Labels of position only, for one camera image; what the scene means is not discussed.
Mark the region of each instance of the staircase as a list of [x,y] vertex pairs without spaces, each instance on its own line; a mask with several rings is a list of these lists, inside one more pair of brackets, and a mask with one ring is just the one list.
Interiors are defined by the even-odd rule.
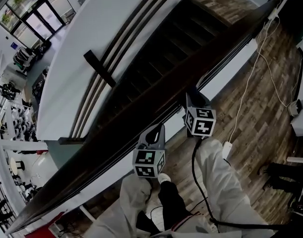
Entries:
[[89,136],[228,27],[228,22],[199,2],[182,0],[129,65],[98,113]]

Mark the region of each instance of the white table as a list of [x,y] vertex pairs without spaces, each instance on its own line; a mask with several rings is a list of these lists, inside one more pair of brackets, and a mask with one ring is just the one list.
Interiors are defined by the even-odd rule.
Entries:
[[18,169],[22,169],[23,171],[25,169],[23,161],[16,161],[14,158],[10,158],[10,168],[15,176],[18,175]]

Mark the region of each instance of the person's arm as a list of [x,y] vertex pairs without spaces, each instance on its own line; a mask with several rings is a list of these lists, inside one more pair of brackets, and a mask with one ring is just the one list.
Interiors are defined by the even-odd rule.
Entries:
[[120,198],[94,222],[85,238],[132,238],[136,235],[137,215],[145,207],[150,183],[132,174],[123,179]]
[[[222,144],[214,139],[204,140],[196,152],[196,160],[201,168],[203,183],[207,189],[208,200],[214,217],[218,221],[236,224],[267,223],[254,211],[246,193],[230,165],[223,160]],[[234,231],[235,228],[219,226],[221,232]],[[245,238],[269,238],[272,230],[242,230]]]

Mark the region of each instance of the gray floor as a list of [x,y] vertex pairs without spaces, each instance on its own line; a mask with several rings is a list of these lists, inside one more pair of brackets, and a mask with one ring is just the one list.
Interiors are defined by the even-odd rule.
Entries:
[[[29,95],[32,96],[32,85],[37,80],[38,76],[42,71],[50,66],[53,57],[56,51],[60,47],[60,42],[63,39],[64,34],[66,33],[67,26],[63,27],[57,34],[55,34],[51,39],[51,47],[44,54],[41,60],[37,61],[31,71],[27,75],[27,88]],[[82,145],[59,145],[57,141],[46,141],[49,149],[49,153],[52,156],[52,159],[59,169],[62,167],[80,148]]]

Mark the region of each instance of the white jacket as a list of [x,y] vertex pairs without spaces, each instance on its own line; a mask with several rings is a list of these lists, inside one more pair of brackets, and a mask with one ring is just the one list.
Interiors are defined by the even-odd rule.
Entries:
[[[222,222],[237,224],[266,224],[250,206],[248,196],[232,168],[222,158],[222,144],[213,138],[202,142],[196,160],[202,170],[203,182],[214,217]],[[145,208],[150,194],[150,184],[144,178],[130,175],[124,178],[120,198],[108,208],[84,235],[85,238],[149,237],[136,228],[137,215]],[[203,215],[189,218],[177,230],[167,230],[153,237],[174,238],[269,238],[271,230],[239,230],[219,226],[219,234],[211,230]]]

